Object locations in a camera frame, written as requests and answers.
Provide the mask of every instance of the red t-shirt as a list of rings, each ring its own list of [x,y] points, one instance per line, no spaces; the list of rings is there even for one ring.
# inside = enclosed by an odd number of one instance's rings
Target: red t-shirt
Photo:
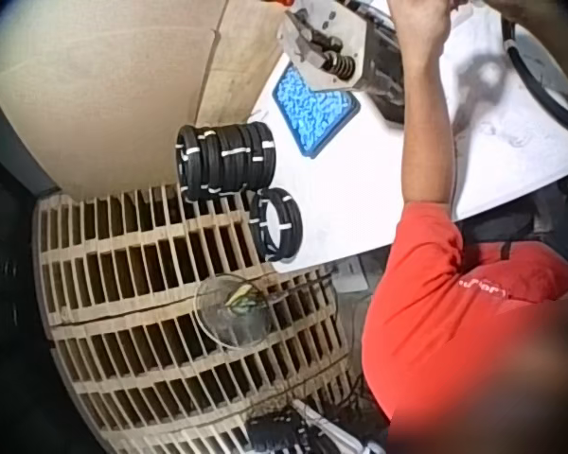
[[[390,419],[450,405],[520,331],[514,323],[568,291],[568,263],[546,245],[513,243],[507,260],[502,246],[464,251],[440,205],[404,208],[363,339],[366,380]]]

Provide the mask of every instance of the workbench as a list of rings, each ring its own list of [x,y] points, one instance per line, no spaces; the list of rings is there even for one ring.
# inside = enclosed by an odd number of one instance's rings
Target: workbench
[[[281,272],[391,244],[403,207],[403,128],[356,93],[358,114],[315,159],[303,157],[272,96],[288,63],[280,59],[249,118],[272,130],[272,187],[290,192],[303,217],[303,244],[291,261],[274,263]],[[498,13],[473,9],[453,29],[440,66],[457,148],[455,220],[568,175],[568,131],[526,91],[508,61]],[[268,221],[277,225],[272,213]]]

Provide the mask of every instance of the sleeve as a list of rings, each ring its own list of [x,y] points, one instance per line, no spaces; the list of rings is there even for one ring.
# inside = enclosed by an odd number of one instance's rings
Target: sleeve
[[[462,236],[444,207],[404,207],[363,337],[364,373],[389,415],[412,364],[449,338],[453,328],[444,306],[458,280],[462,251]]]

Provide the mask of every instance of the metal spring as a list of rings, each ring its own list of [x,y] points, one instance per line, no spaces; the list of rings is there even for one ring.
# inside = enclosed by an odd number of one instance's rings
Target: metal spring
[[[333,74],[340,80],[350,80],[356,70],[356,62],[353,57],[342,56],[336,52],[327,51],[325,56],[328,59],[327,72]]]

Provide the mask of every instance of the blue mat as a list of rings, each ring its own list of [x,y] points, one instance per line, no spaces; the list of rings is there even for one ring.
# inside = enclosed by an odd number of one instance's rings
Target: blue mat
[[[314,92],[289,64],[274,88],[274,100],[301,154],[315,158],[360,110],[350,92]]]

